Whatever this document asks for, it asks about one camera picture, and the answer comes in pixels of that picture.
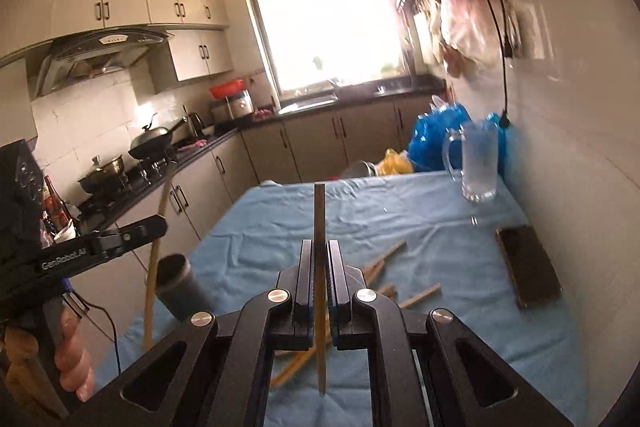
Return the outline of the person left hand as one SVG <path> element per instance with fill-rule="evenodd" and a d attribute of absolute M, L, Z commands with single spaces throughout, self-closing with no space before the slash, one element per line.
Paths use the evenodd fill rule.
<path fill-rule="evenodd" d="M 81 401 L 87 402 L 94 394 L 96 380 L 88 350 L 78 332 L 77 315 L 64 307 L 60 318 L 62 343 L 55 348 L 54 363 L 60 372 L 60 385 Z"/>

